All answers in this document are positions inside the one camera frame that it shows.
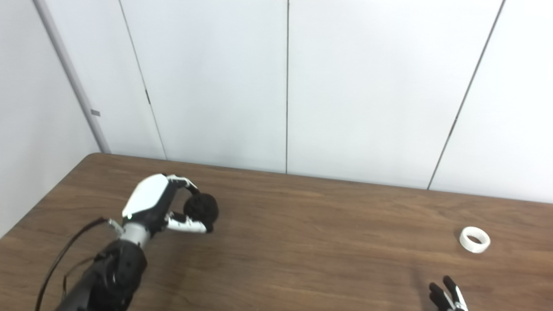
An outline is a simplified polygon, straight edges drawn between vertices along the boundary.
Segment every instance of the black cable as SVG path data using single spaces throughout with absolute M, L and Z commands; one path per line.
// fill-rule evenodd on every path
M 69 269 L 69 271 L 67 271 L 67 273 L 64 275 L 64 281 L 62 283 L 62 292 L 61 292 L 61 300 L 63 300 L 65 298 L 65 295 L 67 294 L 67 277 L 73 273 L 73 271 L 77 268 L 79 268 L 80 266 L 84 265 L 85 263 L 89 262 L 89 261 L 92 261 L 94 258 L 96 258 L 96 256 L 91 256 L 89 258 L 86 258 L 86 259 L 83 259 L 81 261 L 79 261 L 78 263 L 76 263 L 74 266 L 71 267 L 71 269 Z
M 48 285 L 48 281 L 50 280 L 50 277 L 52 276 L 52 273 L 54 273 L 54 270 L 56 269 L 56 267 L 58 266 L 58 264 L 60 263 L 61 259 L 63 258 L 63 256 L 65 255 L 65 253 L 67 253 L 67 250 L 69 249 L 69 247 L 71 247 L 71 245 L 79 238 L 79 236 L 81 236 L 83 233 L 85 233 L 86 231 L 92 229 L 93 227 L 96 227 L 97 225 L 99 224 L 102 224 L 104 222 L 108 221 L 108 219 L 105 219 L 103 217 L 100 217 L 98 219 L 96 219 L 95 221 L 89 223 L 88 225 L 84 226 L 81 230 L 79 230 L 79 232 L 77 232 L 77 234 L 75 234 L 70 240 L 69 242 L 67 242 L 67 244 L 65 245 L 65 247 L 60 251 L 60 253 L 58 254 L 58 256 L 56 257 L 56 259 L 54 259 L 54 263 L 52 263 L 52 266 L 50 267 L 50 269 L 48 270 L 48 273 L 46 273 L 46 277 L 44 278 L 44 281 L 42 282 L 42 285 L 40 286 L 40 290 L 38 292 L 38 296 L 36 298 L 36 305 L 35 305 L 35 311 L 40 311 L 40 305 L 42 304 L 42 298 L 44 296 L 44 292 L 46 291 L 46 286 Z

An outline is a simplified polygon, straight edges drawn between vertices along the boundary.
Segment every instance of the table surface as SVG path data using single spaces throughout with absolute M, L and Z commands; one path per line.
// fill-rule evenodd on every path
M 93 154 L 0 240 L 2 309 L 32 310 L 70 236 L 99 216 L 120 219 L 155 173 L 189 177 L 217 198 L 220 217 L 209 235 L 153 238 L 129 310 L 434 311 L 427 286 L 445 274 L 471 311 L 553 307 L 550 204 Z M 486 252 L 461 247 L 465 226 L 489 233 Z M 43 310 L 59 302 L 63 274 L 113 238 L 98 227 L 74 244 Z

